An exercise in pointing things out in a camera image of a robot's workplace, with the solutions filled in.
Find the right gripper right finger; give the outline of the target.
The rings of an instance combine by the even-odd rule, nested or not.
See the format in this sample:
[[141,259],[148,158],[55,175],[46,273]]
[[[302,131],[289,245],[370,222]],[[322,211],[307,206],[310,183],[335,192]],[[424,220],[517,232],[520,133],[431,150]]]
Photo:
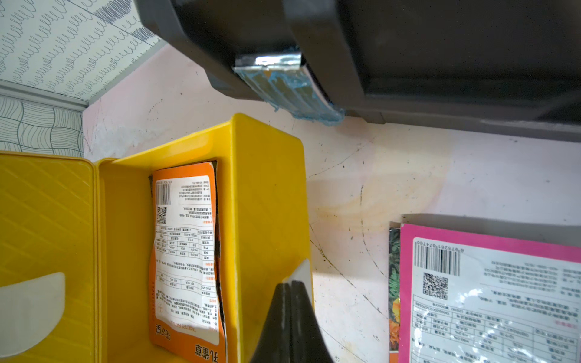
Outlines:
[[291,351],[292,362],[333,363],[301,281],[291,283]]

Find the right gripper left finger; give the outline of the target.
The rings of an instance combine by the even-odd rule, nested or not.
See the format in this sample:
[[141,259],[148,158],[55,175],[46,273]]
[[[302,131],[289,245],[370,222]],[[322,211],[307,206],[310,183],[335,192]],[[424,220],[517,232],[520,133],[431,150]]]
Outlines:
[[291,361],[291,287],[278,284],[252,363]]

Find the orange seed bag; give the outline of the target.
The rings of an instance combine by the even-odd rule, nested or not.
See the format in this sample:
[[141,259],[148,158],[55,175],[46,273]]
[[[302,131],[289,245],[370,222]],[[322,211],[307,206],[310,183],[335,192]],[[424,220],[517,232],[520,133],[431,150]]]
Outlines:
[[150,341],[189,362],[225,362],[215,165],[161,169],[151,181]]

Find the yellow top drawer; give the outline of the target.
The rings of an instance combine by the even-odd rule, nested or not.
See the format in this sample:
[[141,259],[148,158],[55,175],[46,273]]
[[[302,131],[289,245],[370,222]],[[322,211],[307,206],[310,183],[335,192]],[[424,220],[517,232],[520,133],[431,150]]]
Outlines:
[[100,362],[177,362],[148,329],[151,174],[214,160],[228,360],[251,359],[275,287],[311,256],[301,140],[238,113],[157,148],[95,164]]

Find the pink seed bag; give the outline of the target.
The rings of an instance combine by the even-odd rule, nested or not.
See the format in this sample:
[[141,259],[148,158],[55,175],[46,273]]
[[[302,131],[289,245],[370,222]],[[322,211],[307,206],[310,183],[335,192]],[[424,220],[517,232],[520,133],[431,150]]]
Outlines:
[[405,224],[401,362],[580,360],[580,250]]

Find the marigold seed bag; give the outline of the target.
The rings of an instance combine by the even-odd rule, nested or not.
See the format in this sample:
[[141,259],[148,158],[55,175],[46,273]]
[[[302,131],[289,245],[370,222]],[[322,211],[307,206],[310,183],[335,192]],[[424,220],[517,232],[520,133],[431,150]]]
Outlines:
[[389,362],[398,362],[400,317],[400,229],[390,228],[389,231]]

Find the yellow drawer cabinet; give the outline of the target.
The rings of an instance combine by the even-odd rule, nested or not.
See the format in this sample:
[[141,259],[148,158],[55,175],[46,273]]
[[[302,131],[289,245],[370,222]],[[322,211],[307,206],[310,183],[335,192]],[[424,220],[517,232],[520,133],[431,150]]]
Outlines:
[[95,168],[1,155],[1,360],[95,362]]

